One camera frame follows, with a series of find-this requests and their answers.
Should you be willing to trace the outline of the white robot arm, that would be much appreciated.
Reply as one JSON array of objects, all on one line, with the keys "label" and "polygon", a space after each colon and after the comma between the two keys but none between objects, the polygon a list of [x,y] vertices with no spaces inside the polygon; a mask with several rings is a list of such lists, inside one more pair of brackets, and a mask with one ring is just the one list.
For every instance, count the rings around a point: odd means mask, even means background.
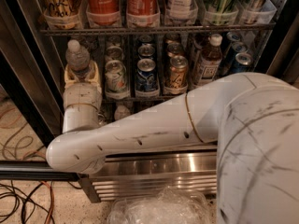
[{"label": "white robot arm", "polygon": [[217,224],[299,224],[299,90],[236,73],[101,128],[56,137],[56,171],[93,174],[107,155],[217,142]]}]

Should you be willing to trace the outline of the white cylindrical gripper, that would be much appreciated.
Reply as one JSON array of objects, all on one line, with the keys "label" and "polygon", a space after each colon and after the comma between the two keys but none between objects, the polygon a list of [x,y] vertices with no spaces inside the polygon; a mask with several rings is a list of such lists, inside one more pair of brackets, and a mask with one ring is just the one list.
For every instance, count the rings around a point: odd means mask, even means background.
[{"label": "white cylindrical gripper", "polygon": [[102,94],[96,86],[101,86],[98,65],[90,61],[92,83],[77,83],[78,79],[69,65],[64,70],[64,123],[63,133],[92,130],[99,127],[98,113]]}]

